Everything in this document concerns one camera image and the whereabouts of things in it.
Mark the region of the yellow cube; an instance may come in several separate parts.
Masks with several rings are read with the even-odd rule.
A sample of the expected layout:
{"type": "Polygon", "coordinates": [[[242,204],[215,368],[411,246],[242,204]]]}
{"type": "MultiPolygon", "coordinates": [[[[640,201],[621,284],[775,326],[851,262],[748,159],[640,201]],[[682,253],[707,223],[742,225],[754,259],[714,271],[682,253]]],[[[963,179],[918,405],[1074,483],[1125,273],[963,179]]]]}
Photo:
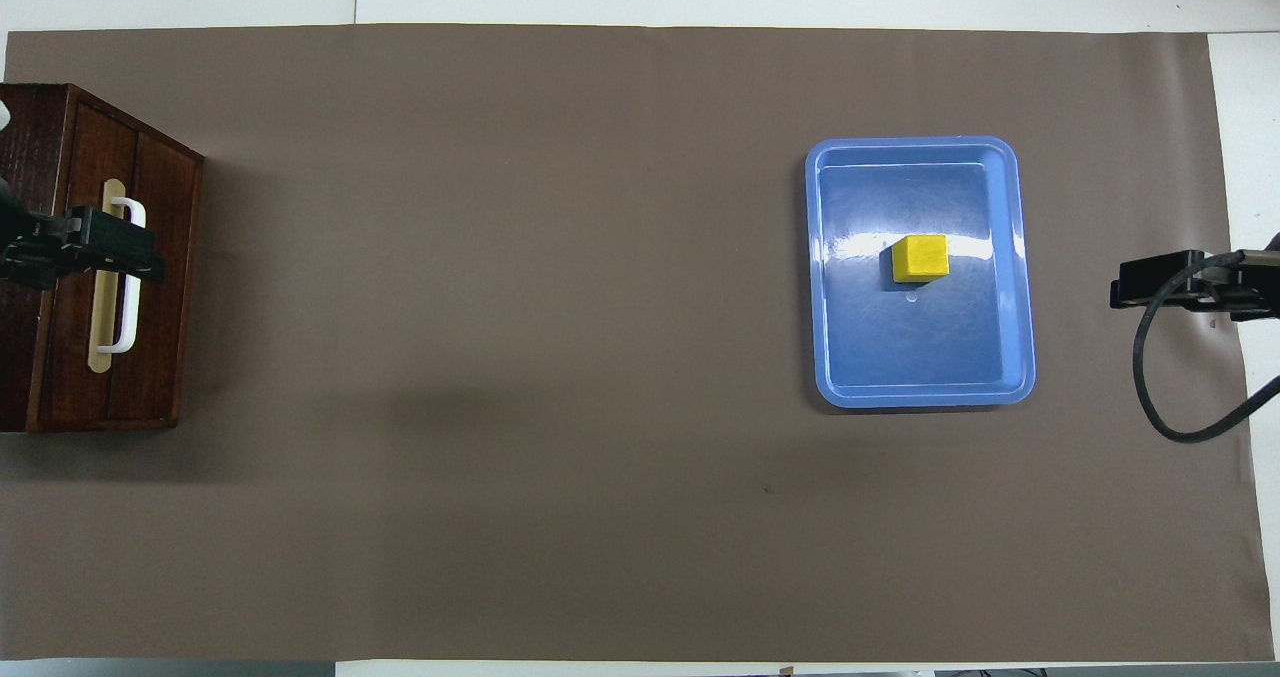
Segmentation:
{"type": "Polygon", "coordinates": [[[896,284],[928,284],[950,276],[948,238],[943,234],[902,235],[890,248],[896,284]]]}

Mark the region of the wooden drawer with white handle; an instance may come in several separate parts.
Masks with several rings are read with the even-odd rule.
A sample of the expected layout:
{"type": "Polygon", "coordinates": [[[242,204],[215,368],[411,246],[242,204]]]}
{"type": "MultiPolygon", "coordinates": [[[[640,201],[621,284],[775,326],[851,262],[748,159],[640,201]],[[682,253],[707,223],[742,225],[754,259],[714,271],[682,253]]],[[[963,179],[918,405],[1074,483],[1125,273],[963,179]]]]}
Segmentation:
{"type": "Polygon", "coordinates": [[[180,403],[204,159],[86,95],[72,116],[65,203],[101,206],[105,182],[122,180],[127,197],[148,212],[166,275],[161,285],[141,285],[134,346],[115,354],[105,372],[88,366],[95,276],[78,273],[60,282],[51,299],[38,417],[47,431],[172,426],[180,403]]]}

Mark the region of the dark wooden cabinet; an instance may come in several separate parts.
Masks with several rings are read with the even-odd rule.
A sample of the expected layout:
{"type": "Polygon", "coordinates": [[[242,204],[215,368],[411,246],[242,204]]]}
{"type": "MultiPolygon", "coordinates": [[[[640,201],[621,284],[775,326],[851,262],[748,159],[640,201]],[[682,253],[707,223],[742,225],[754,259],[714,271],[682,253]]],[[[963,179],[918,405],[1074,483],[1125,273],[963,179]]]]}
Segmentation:
{"type": "MultiPolygon", "coordinates": [[[[63,244],[50,235],[50,221],[64,218],[64,179],[69,174],[69,139],[74,127],[72,111],[81,95],[92,102],[123,113],[104,99],[77,84],[22,84],[0,83],[0,179],[8,180],[15,198],[38,220],[38,232],[28,238],[32,250],[40,250],[38,261],[52,266],[55,253],[88,253],[63,244]]],[[[138,227],[147,227],[148,212],[138,200],[129,198],[122,180],[110,179],[102,188],[101,206],[116,218],[124,218],[138,227]]],[[[193,238],[196,239],[197,227],[193,238]]],[[[188,338],[192,276],[195,273],[195,241],[189,267],[189,303],[186,317],[186,346],[188,338]]],[[[115,354],[125,354],[133,348],[140,326],[140,289],[143,282],[120,273],[88,271],[95,276],[92,320],[90,330],[88,366],[93,372],[105,372],[113,366],[115,354]]],[[[0,433],[73,433],[47,431],[38,417],[44,385],[45,358],[49,348],[51,299],[63,279],[52,273],[52,291],[35,291],[26,285],[0,282],[0,433]]],[[[180,367],[180,393],[186,349],[180,367]]],[[[180,403],[174,427],[180,416],[180,403]]]]}

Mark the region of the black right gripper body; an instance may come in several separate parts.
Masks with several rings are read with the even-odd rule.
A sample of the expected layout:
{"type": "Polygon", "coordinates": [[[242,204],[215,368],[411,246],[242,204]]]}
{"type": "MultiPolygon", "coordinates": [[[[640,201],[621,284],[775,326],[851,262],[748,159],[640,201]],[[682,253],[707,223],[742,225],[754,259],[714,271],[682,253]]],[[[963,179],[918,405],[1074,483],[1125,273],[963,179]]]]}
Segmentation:
{"type": "Polygon", "coordinates": [[[1210,291],[1210,311],[1230,321],[1280,320],[1280,235],[1265,250],[1247,250],[1240,264],[1216,264],[1199,273],[1210,291]]]}

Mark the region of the brown table mat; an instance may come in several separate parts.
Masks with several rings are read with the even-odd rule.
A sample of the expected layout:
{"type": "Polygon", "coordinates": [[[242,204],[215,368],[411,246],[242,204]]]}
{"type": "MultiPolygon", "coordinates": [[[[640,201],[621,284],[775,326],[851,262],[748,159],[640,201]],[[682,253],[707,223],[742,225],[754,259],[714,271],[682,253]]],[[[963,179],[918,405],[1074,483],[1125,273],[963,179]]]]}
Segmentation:
{"type": "Polygon", "coordinates": [[[1229,244],[1199,35],[14,33],[205,154],[180,424],[0,436],[0,659],[1270,660],[1245,431],[1133,394],[1119,264],[1229,244]],[[804,157],[992,134],[1037,380],[841,412],[804,157]]]}

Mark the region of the blue plastic tray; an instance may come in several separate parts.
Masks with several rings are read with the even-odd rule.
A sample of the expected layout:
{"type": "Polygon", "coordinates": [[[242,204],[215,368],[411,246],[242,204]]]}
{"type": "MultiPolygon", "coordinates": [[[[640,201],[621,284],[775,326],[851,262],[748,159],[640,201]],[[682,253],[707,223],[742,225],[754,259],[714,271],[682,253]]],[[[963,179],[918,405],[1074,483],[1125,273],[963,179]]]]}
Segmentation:
{"type": "Polygon", "coordinates": [[[804,166],[815,386],[846,411],[986,408],[1036,386],[1014,148],[996,136],[826,139],[804,166]],[[948,238],[950,276],[896,284],[902,235],[948,238]]]}

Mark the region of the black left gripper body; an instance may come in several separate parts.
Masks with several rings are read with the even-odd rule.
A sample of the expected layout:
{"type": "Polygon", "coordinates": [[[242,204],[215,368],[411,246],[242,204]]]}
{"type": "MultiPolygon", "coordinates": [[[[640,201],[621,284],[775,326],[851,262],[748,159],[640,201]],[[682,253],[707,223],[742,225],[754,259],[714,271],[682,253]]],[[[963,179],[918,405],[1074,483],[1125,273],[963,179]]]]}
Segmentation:
{"type": "Polygon", "coordinates": [[[15,197],[8,180],[0,179],[0,282],[52,291],[51,267],[40,262],[40,250],[28,244],[37,232],[37,218],[15,197]]]}

